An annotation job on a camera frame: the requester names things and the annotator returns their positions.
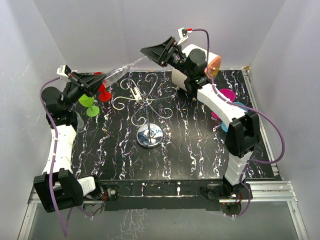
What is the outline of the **red wine glass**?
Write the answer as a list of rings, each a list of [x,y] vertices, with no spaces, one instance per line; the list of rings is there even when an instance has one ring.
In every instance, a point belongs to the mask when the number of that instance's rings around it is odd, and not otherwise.
[[[103,77],[102,83],[98,89],[98,98],[101,102],[108,102],[112,98],[112,94],[107,90],[108,85],[108,79],[106,77]]]

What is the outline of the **green wine glass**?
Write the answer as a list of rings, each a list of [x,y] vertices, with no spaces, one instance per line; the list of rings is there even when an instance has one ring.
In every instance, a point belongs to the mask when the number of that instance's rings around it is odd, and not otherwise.
[[[78,102],[83,106],[86,107],[86,115],[89,117],[96,117],[100,113],[100,109],[98,106],[94,105],[95,98],[93,96],[87,96],[83,94],[79,99]]]

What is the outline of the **pink wine glass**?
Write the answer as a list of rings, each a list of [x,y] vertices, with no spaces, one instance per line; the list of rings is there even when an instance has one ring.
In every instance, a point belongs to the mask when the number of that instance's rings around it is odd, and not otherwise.
[[[223,94],[224,97],[229,99],[231,102],[233,102],[236,98],[236,94],[230,89],[223,88],[223,89],[220,89],[219,91]],[[212,112],[211,115],[214,119],[219,119],[219,116],[216,115],[214,112]]]

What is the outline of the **cyan wine glass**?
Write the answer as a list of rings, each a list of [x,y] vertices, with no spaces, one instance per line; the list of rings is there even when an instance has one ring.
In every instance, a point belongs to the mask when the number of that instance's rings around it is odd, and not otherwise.
[[[235,102],[236,105],[239,105],[241,109],[243,109],[246,113],[248,112],[248,110],[245,108],[245,105],[241,102]],[[228,127],[225,125],[224,122],[221,123],[221,129],[224,131],[224,132],[228,132]]]

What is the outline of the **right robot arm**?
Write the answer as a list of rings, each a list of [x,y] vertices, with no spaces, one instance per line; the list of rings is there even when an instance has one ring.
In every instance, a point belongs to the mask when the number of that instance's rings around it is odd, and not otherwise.
[[[235,198],[245,183],[245,168],[255,146],[260,142],[259,117],[254,112],[246,112],[236,106],[213,85],[219,72],[220,56],[194,44],[185,48],[174,37],[140,52],[161,67],[171,66],[178,74],[173,74],[174,85],[206,105],[227,126],[225,146],[229,159],[222,183],[215,187],[202,187],[204,193]]]

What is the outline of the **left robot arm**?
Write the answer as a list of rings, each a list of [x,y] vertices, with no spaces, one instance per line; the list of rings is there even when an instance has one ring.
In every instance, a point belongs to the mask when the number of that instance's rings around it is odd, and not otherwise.
[[[34,178],[33,186],[48,213],[81,206],[85,198],[97,200],[104,189],[96,174],[77,179],[71,160],[81,119],[72,108],[83,95],[93,97],[98,92],[105,74],[72,72],[65,76],[69,81],[63,91],[44,84],[39,92],[51,128],[51,145],[45,168]]]

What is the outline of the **clear champagne flute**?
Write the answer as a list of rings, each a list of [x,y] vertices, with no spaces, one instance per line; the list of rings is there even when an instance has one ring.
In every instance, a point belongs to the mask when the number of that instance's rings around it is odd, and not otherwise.
[[[142,61],[143,59],[146,59],[146,58],[147,58],[147,56],[143,56],[132,63],[125,64],[125,65],[120,66],[118,68],[115,68],[109,72],[106,72],[105,77],[102,82],[103,86],[105,88],[108,88],[112,84],[116,83],[118,80],[120,80],[122,77],[124,77],[129,72],[131,67],[133,67],[134,65],[136,65],[137,63],[139,63],[140,61]]]

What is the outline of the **clear tumbler glass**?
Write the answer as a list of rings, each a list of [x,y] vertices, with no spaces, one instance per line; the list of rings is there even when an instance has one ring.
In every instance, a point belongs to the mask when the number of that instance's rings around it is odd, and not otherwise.
[[[84,120],[82,119],[82,117],[80,116],[80,114],[78,112],[76,112],[76,117],[77,117],[77,128],[76,128],[76,132],[77,133],[82,133],[85,129],[84,129]]]

